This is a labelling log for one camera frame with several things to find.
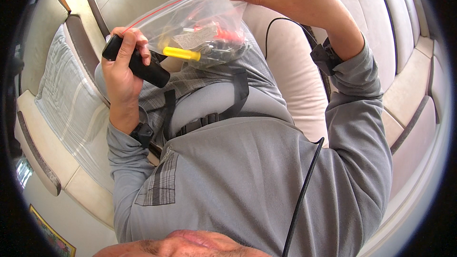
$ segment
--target yellow screwdriver handle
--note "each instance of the yellow screwdriver handle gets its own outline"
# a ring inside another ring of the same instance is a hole
[[[196,61],[200,60],[200,53],[198,53],[198,52],[193,52],[190,50],[173,48],[173,47],[165,47],[164,55],[166,55],[168,57],[175,57],[175,58],[181,58],[181,59],[186,59],[186,60],[196,60]]]

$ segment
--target painting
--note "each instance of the painting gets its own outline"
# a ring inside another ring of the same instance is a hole
[[[61,257],[75,257],[76,248],[62,238],[49,224],[38,214],[37,210],[30,205],[30,213],[37,221],[38,227],[43,231],[44,237]]]

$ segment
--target man's lip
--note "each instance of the man's lip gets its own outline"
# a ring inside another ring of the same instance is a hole
[[[214,241],[212,241],[208,237],[198,233],[197,231],[176,230],[176,231],[171,232],[169,235],[167,235],[167,238],[168,237],[183,237],[183,238],[187,239],[188,241],[197,243],[201,246],[220,250],[219,246]]]

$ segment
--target plastic zipper bag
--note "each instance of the plastic zipper bag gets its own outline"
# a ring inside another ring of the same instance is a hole
[[[241,27],[247,3],[230,0],[171,0],[134,20],[148,48],[180,58],[197,69],[225,64],[250,48]]]

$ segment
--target window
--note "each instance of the window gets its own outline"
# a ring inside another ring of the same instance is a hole
[[[25,155],[22,155],[22,157],[19,158],[19,161],[16,164],[16,175],[22,189],[26,187],[28,178],[30,178],[32,173],[33,169],[27,161],[27,158],[25,157]]]

